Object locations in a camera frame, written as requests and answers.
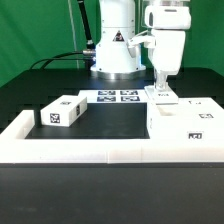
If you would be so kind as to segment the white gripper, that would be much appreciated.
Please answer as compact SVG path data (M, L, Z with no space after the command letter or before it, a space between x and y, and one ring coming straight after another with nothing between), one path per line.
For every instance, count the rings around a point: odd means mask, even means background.
M149 3L144 10L144 22L155 39L148 49L155 69L154 86L165 91L167 75L176 75L180 69L185 31L191 26L190 10L183 3Z

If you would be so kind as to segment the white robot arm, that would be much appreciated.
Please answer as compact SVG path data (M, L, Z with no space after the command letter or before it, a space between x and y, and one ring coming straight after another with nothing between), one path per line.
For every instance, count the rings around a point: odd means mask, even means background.
M179 72L185 31L191 26L190 0L143 0L142 25L135 32L134 0L99 0L101 39L92 72L119 79L145 69L141 49L148 49L154 67L154 88L168 89L167 77Z

